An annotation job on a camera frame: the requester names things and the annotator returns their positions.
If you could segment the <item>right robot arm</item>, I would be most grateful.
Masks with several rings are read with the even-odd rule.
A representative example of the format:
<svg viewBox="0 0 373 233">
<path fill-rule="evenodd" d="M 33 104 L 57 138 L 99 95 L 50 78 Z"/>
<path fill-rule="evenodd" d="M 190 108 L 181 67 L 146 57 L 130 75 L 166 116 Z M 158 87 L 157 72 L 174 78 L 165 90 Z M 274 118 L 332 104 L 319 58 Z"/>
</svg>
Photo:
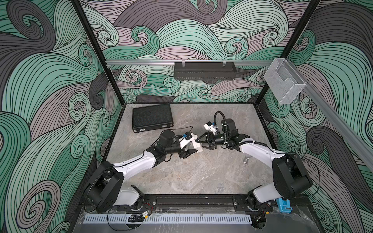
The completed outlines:
<svg viewBox="0 0 373 233">
<path fill-rule="evenodd" d="M 222 132 L 216 124 L 206 123 L 206 132 L 198 137 L 196 142 L 209 150 L 222 145 L 226 149 L 242 152 L 259 160 L 273 172 L 271 183 L 249 192 L 251 203 L 289 200 L 312 187 L 312 179 L 299 155 L 275 150 L 246 134 L 240 134 L 231 118 L 222 120 L 221 125 Z"/>
</svg>

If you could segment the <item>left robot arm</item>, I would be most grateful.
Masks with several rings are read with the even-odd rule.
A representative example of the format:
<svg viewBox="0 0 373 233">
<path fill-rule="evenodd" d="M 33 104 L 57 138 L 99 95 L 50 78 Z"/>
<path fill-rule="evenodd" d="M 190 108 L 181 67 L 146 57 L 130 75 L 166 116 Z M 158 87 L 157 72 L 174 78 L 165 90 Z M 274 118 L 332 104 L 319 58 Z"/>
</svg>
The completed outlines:
<svg viewBox="0 0 373 233">
<path fill-rule="evenodd" d="M 144 203 L 144 194 L 135 185 L 124 183 L 166 160 L 167 155 L 178 154 L 181 159 L 202 152 L 197 135 L 186 132 L 176 136 L 171 130 L 163 131 L 159 138 L 141 155 L 127 161 L 102 162 L 84 187 L 83 196 L 98 214 L 109 211 L 114 206 L 128 206 L 139 210 Z"/>
</svg>

